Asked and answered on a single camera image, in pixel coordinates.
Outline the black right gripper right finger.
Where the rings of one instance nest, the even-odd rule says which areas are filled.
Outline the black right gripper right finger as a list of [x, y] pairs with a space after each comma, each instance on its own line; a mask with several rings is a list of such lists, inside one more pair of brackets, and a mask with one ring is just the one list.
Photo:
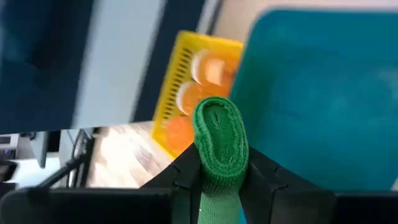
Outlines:
[[331, 224], [335, 195], [249, 148], [239, 197], [247, 224]]

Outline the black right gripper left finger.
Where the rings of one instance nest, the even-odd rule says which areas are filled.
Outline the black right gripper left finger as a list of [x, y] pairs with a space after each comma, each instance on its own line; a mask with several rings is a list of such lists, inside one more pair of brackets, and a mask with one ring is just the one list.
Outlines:
[[198, 224], [201, 200], [201, 159], [191, 144], [142, 189], [157, 192], [160, 202], [149, 212], [151, 224]]

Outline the green bandage roll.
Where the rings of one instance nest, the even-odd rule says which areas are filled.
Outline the green bandage roll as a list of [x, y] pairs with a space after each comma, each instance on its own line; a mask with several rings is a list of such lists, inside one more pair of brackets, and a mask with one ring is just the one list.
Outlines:
[[192, 120], [201, 159], [198, 224], [239, 224], [239, 190], [249, 162], [241, 114], [228, 99], [212, 96], [199, 102]]

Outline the orange pill bottle pack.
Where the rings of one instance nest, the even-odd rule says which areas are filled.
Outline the orange pill bottle pack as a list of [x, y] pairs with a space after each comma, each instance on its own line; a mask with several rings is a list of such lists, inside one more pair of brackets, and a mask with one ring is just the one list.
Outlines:
[[196, 105], [210, 96], [227, 97], [238, 66], [238, 59], [219, 52], [201, 50], [190, 66], [192, 80], [183, 83], [175, 99], [181, 115], [173, 116], [165, 128], [167, 148], [181, 154], [193, 142], [193, 111]]

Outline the navy fabric basket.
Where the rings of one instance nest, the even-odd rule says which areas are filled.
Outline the navy fabric basket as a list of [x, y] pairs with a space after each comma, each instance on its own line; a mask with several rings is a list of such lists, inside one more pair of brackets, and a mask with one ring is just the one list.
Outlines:
[[219, 0], [0, 0], [0, 134], [148, 121]]

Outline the teal plastic tray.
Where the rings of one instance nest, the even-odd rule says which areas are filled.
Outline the teal plastic tray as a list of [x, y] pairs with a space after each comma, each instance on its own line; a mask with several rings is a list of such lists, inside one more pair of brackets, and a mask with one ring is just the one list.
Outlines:
[[278, 9], [252, 28], [231, 100], [249, 144], [329, 189], [398, 178], [398, 11]]

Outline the yellow plastic tray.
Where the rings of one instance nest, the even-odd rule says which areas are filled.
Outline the yellow plastic tray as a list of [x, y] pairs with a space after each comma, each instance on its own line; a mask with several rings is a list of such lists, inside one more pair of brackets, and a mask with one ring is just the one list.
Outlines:
[[181, 31], [175, 41], [169, 58], [169, 65], [160, 91], [154, 115], [152, 138], [173, 159], [180, 154], [174, 154], [167, 148], [165, 142], [165, 128], [173, 116], [181, 115], [175, 99], [180, 86], [192, 80], [190, 66], [195, 54], [201, 50], [219, 52], [230, 57], [239, 58], [243, 44], [237, 41], [223, 39], [211, 35]]

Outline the black aluminium frame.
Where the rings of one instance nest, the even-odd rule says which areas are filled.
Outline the black aluminium frame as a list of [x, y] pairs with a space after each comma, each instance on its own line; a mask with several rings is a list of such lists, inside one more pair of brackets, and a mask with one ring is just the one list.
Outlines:
[[93, 155], [93, 129], [75, 130], [72, 136], [71, 130], [61, 132], [61, 142], [66, 141], [66, 137], [73, 144], [70, 155], [62, 160], [59, 170], [43, 180], [38, 187], [65, 187], [77, 188], [85, 187], [90, 171], [91, 157]]

